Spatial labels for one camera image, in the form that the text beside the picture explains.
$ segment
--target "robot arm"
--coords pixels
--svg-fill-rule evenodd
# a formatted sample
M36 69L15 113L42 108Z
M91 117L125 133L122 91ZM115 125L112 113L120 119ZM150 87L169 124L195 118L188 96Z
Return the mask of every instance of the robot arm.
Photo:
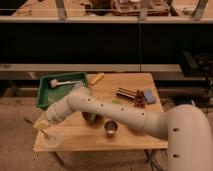
M210 126L204 114L192 105L181 105L166 113L153 113L98 100L86 87L80 87L52 104L35 127L41 129L58 124L78 110L99 114L136 131L168 139L169 171L213 170Z

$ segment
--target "metal cup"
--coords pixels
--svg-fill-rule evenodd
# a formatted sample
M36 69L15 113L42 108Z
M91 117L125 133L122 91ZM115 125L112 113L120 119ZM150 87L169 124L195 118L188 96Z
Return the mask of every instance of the metal cup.
M118 124L115 121L107 121L104 125L106 135L108 137L113 137L118 129Z

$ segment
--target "tabletop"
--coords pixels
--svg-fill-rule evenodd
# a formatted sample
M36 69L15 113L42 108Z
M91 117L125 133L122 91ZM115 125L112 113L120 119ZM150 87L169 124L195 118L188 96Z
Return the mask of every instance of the tabletop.
M96 75L88 74L88 81ZM156 103L145 105L145 109L153 112L163 112L152 75L149 73L116 73L105 74L104 78L90 86L92 96L105 101L119 100L120 103L134 107L134 103L116 97L116 90L125 88L131 91L150 89L156 98ZM96 150L132 150L132 149L164 149L168 142L149 135L135 132L127 126L118 123L118 130L114 137L107 137L104 123L109 120L103 118L97 124L89 124L81 112L77 111L56 126L46 129L61 135L63 147L59 151L96 151ZM51 151L43 145L44 136L38 133L34 151Z

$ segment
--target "green tray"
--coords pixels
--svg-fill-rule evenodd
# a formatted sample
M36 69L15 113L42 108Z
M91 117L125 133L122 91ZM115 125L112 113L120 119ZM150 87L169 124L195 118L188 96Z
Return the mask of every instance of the green tray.
M74 87L74 84L60 85L51 88L50 81L57 79L58 81L75 81L82 80L86 87L88 87L88 80L86 72L73 72L58 75L43 76L40 80L39 92L37 98L37 107L46 110L49 105L62 99Z

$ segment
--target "white brush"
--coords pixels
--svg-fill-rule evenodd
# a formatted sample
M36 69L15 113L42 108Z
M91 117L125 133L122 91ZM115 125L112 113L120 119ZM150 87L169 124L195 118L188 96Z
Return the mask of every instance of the white brush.
M57 79L54 79L54 80L51 80L50 81L50 86L52 88L55 88L57 86L60 86L60 85L66 85L66 84L75 84L75 83L79 83L80 81L63 81L63 82L59 82Z

